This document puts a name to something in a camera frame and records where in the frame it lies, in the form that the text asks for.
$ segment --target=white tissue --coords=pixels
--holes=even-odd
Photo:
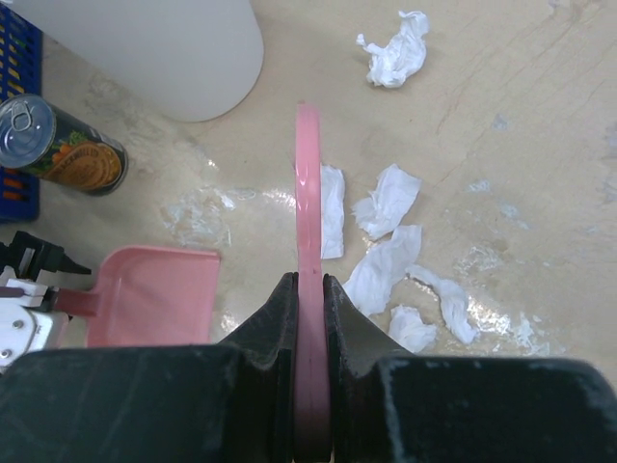
[[[377,189],[370,198],[358,201],[352,208],[358,226],[370,239],[392,232],[416,200],[422,181],[392,164],[378,176]]]
[[[391,240],[368,250],[343,285],[360,312],[369,316],[386,309],[392,287],[405,278],[407,267],[417,259],[421,243],[422,227],[401,226]]]
[[[478,332],[467,322],[469,299],[465,290],[419,265],[409,265],[407,273],[410,278],[433,288],[440,298],[446,328],[463,344],[471,343]]]
[[[342,258],[345,212],[345,178],[343,171],[321,166],[321,258]]]
[[[435,343],[437,326],[425,325],[417,309],[398,306],[391,313],[388,334],[411,353],[416,354]]]
[[[375,43],[366,44],[364,34],[359,34],[356,44],[372,55],[366,80],[375,86],[394,89],[422,68],[426,58],[426,44],[422,36],[429,30],[428,17],[422,12],[398,12],[402,18],[398,34],[382,48]]]

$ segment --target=white bucket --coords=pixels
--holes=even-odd
[[[179,121],[226,113],[263,62],[249,0],[0,1]]]

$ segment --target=floor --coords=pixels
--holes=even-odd
[[[393,162],[423,180],[403,224],[422,225],[419,263],[469,292],[481,330],[463,346],[430,291],[401,283],[389,307],[440,324],[428,352],[581,358],[617,385],[615,2],[253,3],[263,71],[207,123],[166,119],[48,41],[43,95],[120,140],[132,165],[104,198],[45,184],[39,221],[0,238],[25,229],[94,268],[126,244],[217,249],[219,340],[297,268],[294,116],[305,100],[321,110],[323,160],[345,174],[348,213]],[[372,88],[356,35],[385,45],[399,8],[431,21],[426,64],[401,89]],[[344,233],[344,258],[324,263],[343,282],[370,245],[350,213]],[[387,327],[388,311],[375,321]],[[83,323],[71,332],[79,343]]]

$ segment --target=tin can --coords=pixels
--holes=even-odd
[[[105,195],[124,179],[122,145],[37,95],[17,95],[0,105],[0,165]]]

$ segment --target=pink handle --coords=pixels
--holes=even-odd
[[[319,112],[298,106],[296,120],[296,228],[299,321],[294,383],[296,461],[330,460],[330,381],[321,273]]]
[[[96,316],[98,295],[91,292],[60,289],[54,310],[74,316]]]

